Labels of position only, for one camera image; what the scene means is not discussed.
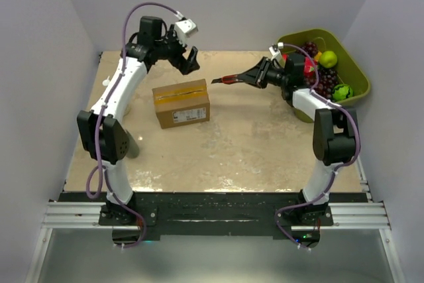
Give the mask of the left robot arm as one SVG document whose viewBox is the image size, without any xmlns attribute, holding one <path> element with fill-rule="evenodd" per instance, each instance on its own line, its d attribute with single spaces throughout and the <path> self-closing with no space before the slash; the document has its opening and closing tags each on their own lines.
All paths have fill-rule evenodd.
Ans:
<svg viewBox="0 0 424 283">
<path fill-rule="evenodd" d="M 137 208 L 129 203 L 134 192 L 123 159 L 136 156 L 138 150 L 122 126 L 125 109 L 157 61 L 169 61 L 183 75 L 199 69 L 196 47 L 184 56 L 187 40 L 196 32 L 197 25 L 185 17 L 167 26 L 161 18 L 143 16 L 138 32 L 124 38 L 117 69 L 102 96 L 90 110 L 78 113 L 83 149 L 97 161 L 95 170 L 101 175 L 100 182 L 107 185 L 107 201 L 117 205 L 113 215 L 123 225 L 137 217 Z"/>
</svg>

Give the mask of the brown cardboard express box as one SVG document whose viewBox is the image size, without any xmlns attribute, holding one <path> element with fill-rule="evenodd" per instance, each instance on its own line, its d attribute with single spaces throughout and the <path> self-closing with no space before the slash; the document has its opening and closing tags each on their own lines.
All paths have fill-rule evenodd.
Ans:
<svg viewBox="0 0 424 283">
<path fill-rule="evenodd" d="M 205 79 L 152 89 L 156 117 L 162 129 L 210 120 L 210 100 Z"/>
</svg>

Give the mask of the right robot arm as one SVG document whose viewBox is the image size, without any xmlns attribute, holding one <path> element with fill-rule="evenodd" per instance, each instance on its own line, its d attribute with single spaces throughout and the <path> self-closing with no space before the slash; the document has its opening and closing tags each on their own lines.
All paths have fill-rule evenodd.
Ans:
<svg viewBox="0 0 424 283">
<path fill-rule="evenodd" d="M 328 202 L 330 189 L 339 170 L 354 163 L 360 152 L 356 110 L 343 107 L 320 96 L 305 83 L 304 69 L 316 70 L 313 59 L 288 54 L 284 65 L 263 57 L 257 65 L 233 76 L 235 83 L 264 89 L 281 89 L 283 100 L 313 120 L 313 153 L 316 158 L 312 177 L 302 189 L 303 200 L 295 207 L 295 218 L 302 225 L 312 224 L 319 216 L 316 205 Z"/>
</svg>

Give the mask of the red black utility knife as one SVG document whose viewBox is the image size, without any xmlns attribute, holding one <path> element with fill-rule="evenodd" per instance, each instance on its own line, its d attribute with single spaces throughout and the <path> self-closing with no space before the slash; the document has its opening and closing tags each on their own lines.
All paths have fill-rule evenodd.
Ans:
<svg viewBox="0 0 424 283">
<path fill-rule="evenodd" d="M 211 81 L 211 84 L 225 84 L 232 85 L 237 83 L 243 83 L 244 81 L 239 79 L 237 75 L 223 76 L 221 78 L 215 78 Z"/>
</svg>

